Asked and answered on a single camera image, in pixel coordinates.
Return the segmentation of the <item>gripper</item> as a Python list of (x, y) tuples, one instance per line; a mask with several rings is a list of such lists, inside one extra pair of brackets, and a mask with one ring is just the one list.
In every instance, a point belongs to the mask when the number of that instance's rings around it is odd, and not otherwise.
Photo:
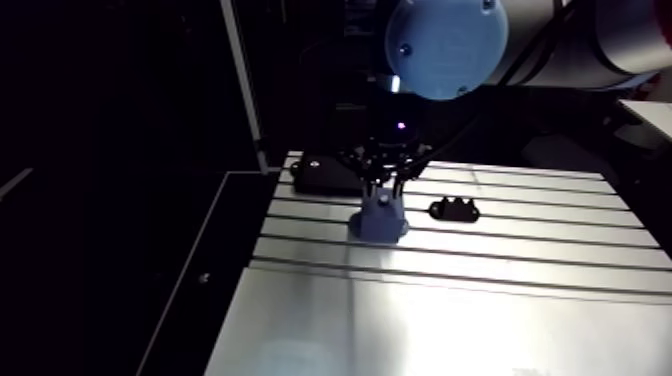
[(374, 155), (401, 158), (395, 167), (392, 196), (400, 198), (404, 185), (418, 178), (431, 160), (432, 147), (422, 145), (423, 101), (414, 94), (372, 89), (366, 102), (364, 134), (351, 148), (338, 152), (339, 161), (360, 180), (364, 197), (381, 185)]

